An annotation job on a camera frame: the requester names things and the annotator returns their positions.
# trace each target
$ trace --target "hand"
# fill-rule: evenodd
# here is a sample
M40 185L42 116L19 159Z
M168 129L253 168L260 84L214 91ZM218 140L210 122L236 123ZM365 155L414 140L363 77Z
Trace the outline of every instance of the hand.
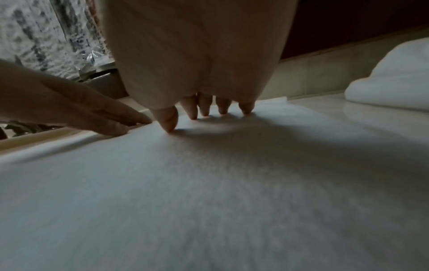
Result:
M297 0L99 0L125 87L168 132L175 104L196 119L213 96L250 113L284 47Z
M0 116L16 121L69 126L110 136L151 119L83 83L0 60Z

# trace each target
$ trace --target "white surface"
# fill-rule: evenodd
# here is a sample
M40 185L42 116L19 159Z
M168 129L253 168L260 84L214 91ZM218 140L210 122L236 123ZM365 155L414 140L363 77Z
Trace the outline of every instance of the white surface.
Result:
M429 145L325 99L0 157L0 270L428 270Z
M396 47L369 78L354 81L347 100L399 108L429 110L429 38Z

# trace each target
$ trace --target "dark wall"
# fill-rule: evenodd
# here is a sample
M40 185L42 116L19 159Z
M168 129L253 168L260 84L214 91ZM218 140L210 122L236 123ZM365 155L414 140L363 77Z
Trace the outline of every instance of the dark wall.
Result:
M429 0L301 0L282 58L429 26Z

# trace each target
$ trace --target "skin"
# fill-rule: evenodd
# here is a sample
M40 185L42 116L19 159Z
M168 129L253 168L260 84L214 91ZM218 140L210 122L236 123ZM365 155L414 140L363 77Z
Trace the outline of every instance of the skin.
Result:
M297 0L98 0L103 33L124 85L167 131L175 104L189 118L244 114L267 84L286 42Z
M109 136L151 119L103 96L88 85L0 60L0 116L3 120L69 126Z

